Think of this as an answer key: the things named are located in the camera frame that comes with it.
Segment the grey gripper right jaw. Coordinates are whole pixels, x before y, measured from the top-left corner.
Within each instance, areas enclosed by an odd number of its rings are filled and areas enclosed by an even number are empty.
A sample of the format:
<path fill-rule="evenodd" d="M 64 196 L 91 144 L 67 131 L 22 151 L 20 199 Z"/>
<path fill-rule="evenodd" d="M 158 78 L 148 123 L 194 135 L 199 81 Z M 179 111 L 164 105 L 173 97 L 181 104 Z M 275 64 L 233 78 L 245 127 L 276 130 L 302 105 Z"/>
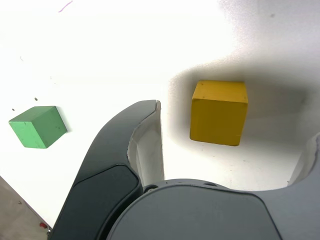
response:
<path fill-rule="evenodd" d="M 287 187 L 238 191 L 174 184 L 135 200 L 110 240 L 317 240 L 320 237 L 320 137 L 301 155 Z"/>

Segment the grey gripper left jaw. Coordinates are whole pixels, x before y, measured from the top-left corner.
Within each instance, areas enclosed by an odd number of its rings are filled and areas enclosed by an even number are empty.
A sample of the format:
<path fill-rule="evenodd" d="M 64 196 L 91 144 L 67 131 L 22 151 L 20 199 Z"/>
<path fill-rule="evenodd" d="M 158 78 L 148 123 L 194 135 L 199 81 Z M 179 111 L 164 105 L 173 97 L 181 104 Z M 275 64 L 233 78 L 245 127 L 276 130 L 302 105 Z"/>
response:
<path fill-rule="evenodd" d="M 144 188 L 164 178 L 161 103 L 136 102 L 94 138 L 49 239 L 105 240 Z"/>

